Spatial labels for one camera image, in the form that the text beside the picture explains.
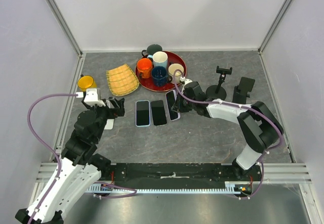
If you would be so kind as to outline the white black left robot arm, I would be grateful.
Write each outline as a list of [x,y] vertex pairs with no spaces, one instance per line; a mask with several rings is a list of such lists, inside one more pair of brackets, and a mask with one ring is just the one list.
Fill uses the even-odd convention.
[[63,223],[73,205],[97,180],[111,175],[110,160],[96,153],[108,120],[123,117],[125,100],[99,100],[81,112],[58,165],[37,199],[17,211],[20,223]]

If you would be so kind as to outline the clear cased black phone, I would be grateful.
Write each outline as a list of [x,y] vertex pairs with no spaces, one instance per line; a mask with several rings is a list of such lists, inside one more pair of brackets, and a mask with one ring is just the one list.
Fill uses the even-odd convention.
[[163,100],[151,102],[151,113],[154,126],[162,126],[167,124],[167,117]]

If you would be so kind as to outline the lavender cased phone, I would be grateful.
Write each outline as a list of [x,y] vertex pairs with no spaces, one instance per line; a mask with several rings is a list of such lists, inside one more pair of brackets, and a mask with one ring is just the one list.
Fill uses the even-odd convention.
[[170,121],[175,121],[180,119],[180,113],[174,108],[176,98],[177,98],[177,94],[174,89],[166,93],[166,101],[167,101]]

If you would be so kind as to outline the light blue cased phone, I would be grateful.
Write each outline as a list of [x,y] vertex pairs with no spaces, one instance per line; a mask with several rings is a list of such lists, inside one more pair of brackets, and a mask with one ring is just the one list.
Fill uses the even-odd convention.
[[136,121],[137,127],[150,126],[150,102],[148,100],[142,100],[136,102]]

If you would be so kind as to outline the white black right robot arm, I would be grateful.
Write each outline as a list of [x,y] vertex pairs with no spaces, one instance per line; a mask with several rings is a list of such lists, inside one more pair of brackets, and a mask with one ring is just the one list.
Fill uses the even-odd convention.
[[284,129],[268,107],[260,101],[254,104],[237,104],[222,99],[211,99],[202,91],[197,81],[181,79],[182,89],[176,88],[177,99],[172,110],[187,113],[194,110],[198,115],[222,119],[238,124],[246,146],[234,159],[233,177],[244,180],[250,169],[273,149],[276,142],[283,142]]

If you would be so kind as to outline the black round-base phone stand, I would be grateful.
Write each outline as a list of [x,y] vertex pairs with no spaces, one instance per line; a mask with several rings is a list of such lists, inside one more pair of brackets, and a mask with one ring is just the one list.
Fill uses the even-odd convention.
[[216,73],[220,74],[218,84],[209,86],[206,90],[206,96],[212,99],[225,100],[227,96],[227,92],[222,87],[222,84],[224,83],[226,76],[232,74],[232,67],[226,69],[217,66]]

